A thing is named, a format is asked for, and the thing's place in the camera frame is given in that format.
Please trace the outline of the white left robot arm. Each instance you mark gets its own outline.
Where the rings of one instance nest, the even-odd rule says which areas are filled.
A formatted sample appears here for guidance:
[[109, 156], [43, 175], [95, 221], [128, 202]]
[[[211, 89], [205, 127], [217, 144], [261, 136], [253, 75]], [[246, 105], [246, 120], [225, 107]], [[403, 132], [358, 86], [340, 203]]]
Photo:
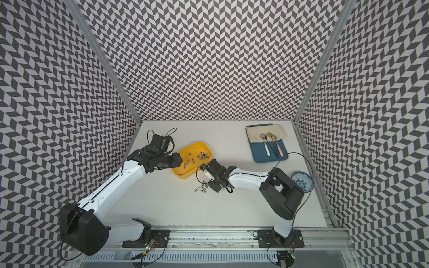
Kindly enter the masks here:
[[77, 203], [65, 204], [59, 214], [61, 244], [87, 256], [113, 243], [153, 245], [151, 224], [146, 221], [134, 218], [129, 224], [111, 225], [103, 219], [119, 198], [146, 174], [181, 166], [181, 155], [170, 145], [174, 145], [170, 135], [153, 135], [148, 145], [130, 154], [98, 189]]

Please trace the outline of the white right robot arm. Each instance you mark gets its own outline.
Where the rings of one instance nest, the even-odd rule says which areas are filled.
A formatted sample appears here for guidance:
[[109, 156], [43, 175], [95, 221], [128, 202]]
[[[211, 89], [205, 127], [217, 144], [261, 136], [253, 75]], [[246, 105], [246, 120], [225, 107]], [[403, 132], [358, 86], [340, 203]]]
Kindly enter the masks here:
[[235, 166], [225, 168], [213, 159], [208, 164], [202, 164], [197, 171], [203, 172], [208, 177], [207, 186], [216, 193], [222, 189], [230, 194], [235, 189], [261, 193], [277, 216], [268, 236], [260, 238], [266, 241], [262, 247], [288, 247], [295, 244], [294, 240], [299, 231], [293, 225], [305, 192], [280, 168], [274, 167], [269, 172], [256, 173]]

